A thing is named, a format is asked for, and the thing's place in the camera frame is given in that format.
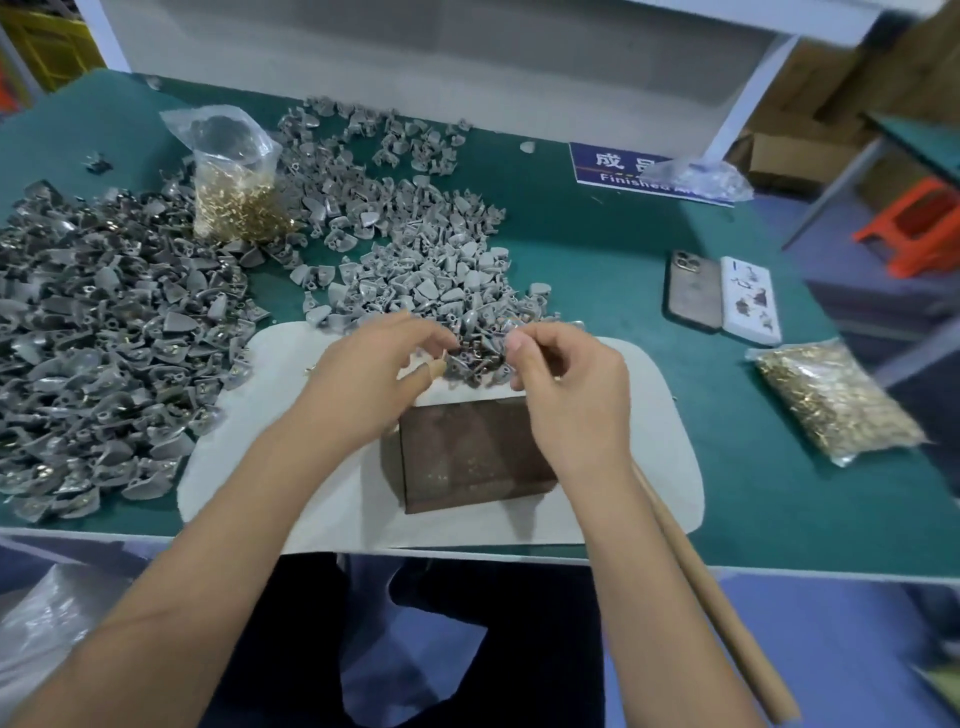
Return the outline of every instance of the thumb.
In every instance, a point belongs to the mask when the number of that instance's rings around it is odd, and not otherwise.
[[[421,394],[426,392],[433,380],[443,376],[446,371],[446,362],[443,359],[433,359],[420,364],[417,369],[397,382],[400,404],[406,409]]]
[[[504,341],[507,350],[507,363],[520,374],[527,392],[542,391],[553,385],[553,375],[546,365],[540,346],[529,335],[515,328],[507,334]]]

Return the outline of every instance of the person's leg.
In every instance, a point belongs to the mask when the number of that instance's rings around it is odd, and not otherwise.
[[[454,695],[404,728],[599,728],[603,644],[586,567],[411,560],[391,584],[402,606],[483,624],[487,636]]]
[[[348,580],[332,553],[281,556],[203,726],[352,726],[340,684]]]

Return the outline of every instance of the yellow crate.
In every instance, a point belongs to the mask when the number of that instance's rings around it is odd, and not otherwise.
[[[81,20],[0,7],[0,24],[34,78],[47,91],[56,91],[91,68],[105,65]]]

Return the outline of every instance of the green tabletop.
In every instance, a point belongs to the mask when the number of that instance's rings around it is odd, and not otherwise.
[[[240,106],[269,129],[291,100],[175,81],[157,92],[134,77],[91,73],[0,127],[0,202],[17,199],[37,179],[87,197],[112,185],[156,189],[158,170],[174,169],[185,154],[157,113],[214,103]],[[335,117],[324,123],[343,122]],[[922,454],[873,453],[837,468],[804,439],[743,362],[746,345],[661,315],[666,256],[681,248],[770,268],[788,342],[836,335],[752,211],[580,185],[566,145],[540,141],[526,155],[519,150],[522,140],[474,130],[454,175],[435,181],[469,187],[507,208],[496,242],[511,251],[516,288],[549,282],[552,303],[565,318],[638,344],[660,366],[704,476],[706,516],[691,538],[705,561],[739,569],[960,578],[960,511]],[[371,152],[376,142],[368,143]],[[84,170],[84,158],[97,151],[115,167],[102,177]],[[316,264],[339,256],[314,244],[305,257]],[[300,289],[272,261],[252,272],[251,291],[278,321],[301,318]],[[0,506],[0,529],[23,525]],[[87,519],[45,523],[36,531],[168,537],[180,528],[171,494],[137,503],[110,498]],[[585,555],[581,546],[461,550]]]
[[[960,187],[960,129],[884,114],[867,118],[908,155]]]

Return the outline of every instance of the bag of brass fittings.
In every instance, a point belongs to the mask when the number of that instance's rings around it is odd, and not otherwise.
[[[249,114],[210,106],[164,111],[160,117],[193,151],[198,237],[260,242],[290,231],[276,195],[280,145]]]
[[[924,432],[839,339],[750,349],[753,361],[806,434],[839,466],[869,450],[913,447]]]

